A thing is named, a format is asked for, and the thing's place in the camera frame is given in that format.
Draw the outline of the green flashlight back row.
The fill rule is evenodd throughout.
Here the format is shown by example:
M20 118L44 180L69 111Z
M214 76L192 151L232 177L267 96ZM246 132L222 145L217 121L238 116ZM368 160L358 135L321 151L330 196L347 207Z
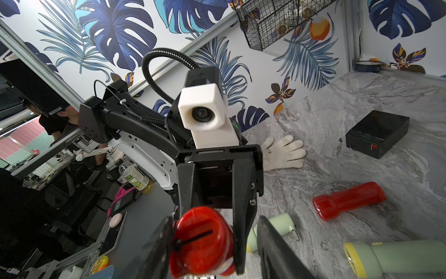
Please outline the green flashlight back row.
M359 279L377 279L384 273L446 272L446 245L435 240L347 242L344 251Z

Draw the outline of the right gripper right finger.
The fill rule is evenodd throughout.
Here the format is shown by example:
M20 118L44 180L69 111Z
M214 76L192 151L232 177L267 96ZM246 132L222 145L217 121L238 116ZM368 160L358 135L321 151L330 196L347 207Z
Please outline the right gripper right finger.
M290 246L280 236L271 222L261 216L257 225L258 252L261 274L264 279L313 279L314 276Z

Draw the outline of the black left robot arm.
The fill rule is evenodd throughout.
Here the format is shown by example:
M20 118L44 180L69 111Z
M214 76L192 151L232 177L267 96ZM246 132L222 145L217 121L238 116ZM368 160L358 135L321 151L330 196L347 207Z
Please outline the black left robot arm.
M103 99L81 105L80 127L96 142L123 145L137 164L176 175L180 219L161 235L174 277L244 272L264 190L262 151L234 127L216 83L189 83L163 117L115 81Z

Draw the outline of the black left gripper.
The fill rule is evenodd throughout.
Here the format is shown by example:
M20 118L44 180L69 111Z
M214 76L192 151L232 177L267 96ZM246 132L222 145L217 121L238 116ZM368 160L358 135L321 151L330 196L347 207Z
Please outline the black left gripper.
M233 209L233 264L245 271L246 246L264 194L261 147L254 145L180 151L175 158L180 217L198 206Z

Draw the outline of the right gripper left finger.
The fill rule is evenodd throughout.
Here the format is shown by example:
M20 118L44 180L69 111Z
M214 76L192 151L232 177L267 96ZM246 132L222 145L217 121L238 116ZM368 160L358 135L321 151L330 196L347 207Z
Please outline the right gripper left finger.
M170 279L169 261L174 246L174 218L164 218L143 243L130 262L119 268L115 265L115 279Z

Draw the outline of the red flashlight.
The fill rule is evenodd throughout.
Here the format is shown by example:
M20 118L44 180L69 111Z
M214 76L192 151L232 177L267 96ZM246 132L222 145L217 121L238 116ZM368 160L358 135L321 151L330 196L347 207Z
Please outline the red flashlight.
M375 182L364 183L331 195L320 195L312 204L323 221L337 218L341 213L383 202L387 199L384 190Z
M230 276L235 272L233 253L232 227L216 210L196 207L177 222L170 272L175 279Z

